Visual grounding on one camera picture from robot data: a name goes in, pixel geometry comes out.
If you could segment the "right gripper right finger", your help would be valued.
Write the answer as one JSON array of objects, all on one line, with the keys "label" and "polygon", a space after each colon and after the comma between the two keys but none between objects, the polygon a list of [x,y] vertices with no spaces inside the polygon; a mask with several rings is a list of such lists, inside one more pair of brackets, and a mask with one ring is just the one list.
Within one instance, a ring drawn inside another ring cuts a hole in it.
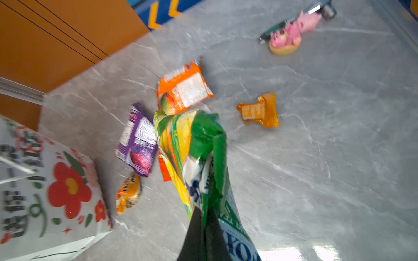
[{"label": "right gripper right finger", "polygon": [[207,261],[232,261],[214,208],[207,214],[205,244]]}]

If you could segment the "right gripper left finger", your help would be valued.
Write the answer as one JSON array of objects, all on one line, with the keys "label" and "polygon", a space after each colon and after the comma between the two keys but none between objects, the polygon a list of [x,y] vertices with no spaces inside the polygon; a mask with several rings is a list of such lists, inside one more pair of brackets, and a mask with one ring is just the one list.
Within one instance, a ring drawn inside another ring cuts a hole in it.
[{"label": "right gripper left finger", "polygon": [[195,208],[188,227],[186,238],[177,261],[202,261],[203,228],[201,210]]}]

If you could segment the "green yellow candy bag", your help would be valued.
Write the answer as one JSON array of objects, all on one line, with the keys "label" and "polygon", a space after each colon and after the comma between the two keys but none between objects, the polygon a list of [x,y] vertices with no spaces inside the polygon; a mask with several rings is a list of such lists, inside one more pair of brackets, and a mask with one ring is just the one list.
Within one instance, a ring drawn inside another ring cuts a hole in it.
[{"label": "green yellow candy bag", "polygon": [[239,218],[227,167],[226,132],[218,115],[199,109],[176,115],[158,110],[153,122],[160,152],[190,220],[196,207],[201,210],[203,261],[207,214],[212,208],[232,261],[260,260]]}]

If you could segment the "white paper bag with flowers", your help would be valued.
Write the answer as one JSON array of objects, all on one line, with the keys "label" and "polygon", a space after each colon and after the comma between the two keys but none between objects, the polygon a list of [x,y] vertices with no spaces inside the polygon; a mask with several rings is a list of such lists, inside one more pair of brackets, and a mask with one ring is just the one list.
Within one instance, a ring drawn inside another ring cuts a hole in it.
[{"label": "white paper bag with flowers", "polygon": [[93,160],[1,117],[1,260],[70,261],[110,234]]}]

